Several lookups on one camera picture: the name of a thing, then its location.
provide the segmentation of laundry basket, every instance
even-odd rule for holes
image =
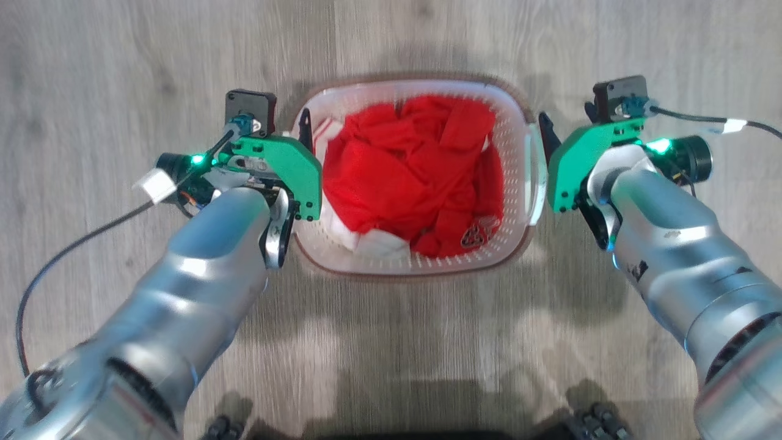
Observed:
[[[504,214],[500,228],[489,241],[466,254],[427,258],[413,253],[404,258],[368,258],[337,244],[320,222],[297,222],[296,241],[318,268],[346,275],[426,276],[488,269],[519,251],[528,230],[543,209],[546,164],[540,132],[528,119],[529,110],[495,81],[465,79],[396,79],[361,82],[326,88],[304,105],[313,129],[326,119],[345,116],[377,103],[401,103],[420,95],[441,95],[481,100],[496,115],[493,143],[504,175]],[[298,127],[292,135],[298,137]],[[325,151],[316,151],[323,163]]]

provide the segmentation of basket handle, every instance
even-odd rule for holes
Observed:
[[[543,138],[540,136],[540,130],[537,124],[529,124],[527,128],[529,131],[524,139],[527,152],[525,160],[527,167],[527,172],[525,173],[525,196],[529,225],[534,226],[540,220],[540,215],[543,214],[543,206],[546,204],[548,170],[546,167],[546,156],[543,153]],[[531,169],[533,160],[536,163],[534,175]]]

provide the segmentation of red cloth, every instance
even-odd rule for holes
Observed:
[[[429,257],[463,254],[502,221],[503,176],[484,103],[420,96],[352,114],[328,143],[323,190],[348,229],[381,229]]]

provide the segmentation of white cable tie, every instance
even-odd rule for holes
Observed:
[[[133,184],[133,188],[143,189],[152,202],[158,204],[177,191],[177,184],[168,173],[160,168],[153,168]]]
[[[747,121],[743,119],[728,119],[725,122],[725,127],[723,128],[723,134],[725,133],[735,133],[741,131],[742,128],[747,124]]]

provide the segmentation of laminate floor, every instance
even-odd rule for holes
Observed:
[[[412,70],[494,75],[560,133],[595,82],[644,74],[668,108],[782,125],[773,0],[0,2],[0,394],[20,383],[13,318],[40,265],[135,206],[164,151],[219,137],[231,88],[276,92],[280,125],[323,81]],[[658,117],[650,135],[695,124]],[[698,194],[782,282],[782,145],[712,142]],[[158,207],[55,267],[30,301],[33,365],[85,339],[184,219]],[[527,252],[422,283],[324,279],[292,258],[193,396],[186,438],[246,411],[272,438],[487,428],[523,436],[569,402],[615,402],[644,439],[696,438],[694,367],[595,246],[546,212]]]

